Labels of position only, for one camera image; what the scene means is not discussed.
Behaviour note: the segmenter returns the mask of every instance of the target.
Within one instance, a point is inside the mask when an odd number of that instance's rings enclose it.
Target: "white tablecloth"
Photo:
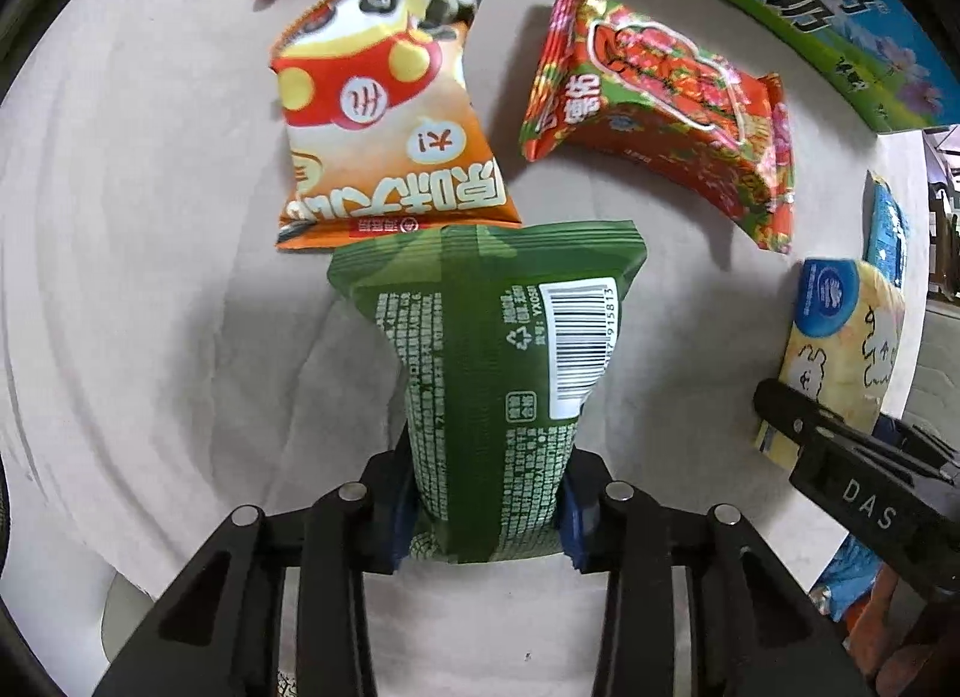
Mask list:
[[[155,595],[234,505],[308,505],[400,428],[398,362],[326,284],[328,256],[272,247],[291,168],[267,51],[313,1],[73,0],[0,108],[0,450]],[[466,75],[525,222],[632,219],[649,246],[578,443],[662,503],[739,505],[810,585],[843,532],[752,448],[752,390],[779,369],[798,263],[862,255],[872,166],[912,226],[901,412],[928,268],[919,134],[878,140],[721,0],[623,0],[784,77],[795,246],[761,251],[633,163],[573,145],[522,161],[552,1],[484,0]],[[381,690],[587,693],[603,586],[563,557],[370,580]]]

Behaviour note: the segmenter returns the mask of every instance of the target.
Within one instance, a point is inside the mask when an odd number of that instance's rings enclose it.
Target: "snack bag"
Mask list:
[[[887,280],[902,288],[906,270],[906,218],[890,186],[872,171],[870,177],[874,184],[874,213],[865,258]]]
[[[610,362],[646,246],[632,222],[448,226],[338,249],[328,279],[409,381],[414,556],[524,558],[553,527],[580,408]]]
[[[793,161],[779,76],[755,79],[610,0],[556,0],[520,131],[529,161],[570,142],[695,190],[785,253]]]
[[[779,380],[871,433],[893,374],[904,296],[864,261],[808,258]],[[784,469],[797,444],[766,421],[757,447]]]
[[[323,0],[272,50],[296,187],[277,246],[520,225],[464,86],[480,0]]]

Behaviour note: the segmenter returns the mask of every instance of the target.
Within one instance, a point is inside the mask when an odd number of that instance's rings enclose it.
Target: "red snack package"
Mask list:
[[[520,131],[642,161],[695,190],[762,249],[785,253],[793,160],[779,76],[755,78],[610,0],[556,0]]]
[[[481,0],[322,0],[281,36],[296,187],[277,247],[471,223],[520,226],[463,75]]]

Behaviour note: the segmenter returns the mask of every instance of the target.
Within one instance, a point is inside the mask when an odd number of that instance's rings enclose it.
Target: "cartoon character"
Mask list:
[[[826,375],[827,353],[824,353],[822,347],[814,350],[812,344],[805,344],[793,361],[790,361],[784,382],[811,399],[819,399]]]
[[[833,72],[844,77],[844,79],[847,80],[847,84],[850,85],[850,89],[854,92],[862,91],[869,86],[863,77],[856,72],[853,64],[848,62],[844,57],[841,57],[840,60],[837,61],[837,65],[833,67]]]
[[[870,327],[863,340],[863,385],[886,385],[894,372],[896,362],[896,320],[889,310],[867,309],[864,322]]]
[[[312,11],[272,61],[288,124],[366,128],[423,92],[443,62],[427,8],[449,14],[449,2],[333,0]]]

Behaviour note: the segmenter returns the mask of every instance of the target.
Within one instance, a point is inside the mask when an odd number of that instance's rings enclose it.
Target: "barcode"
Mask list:
[[[550,418],[575,418],[616,345],[616,281],[595,277],[544,283],[539,290],[550,351]]]

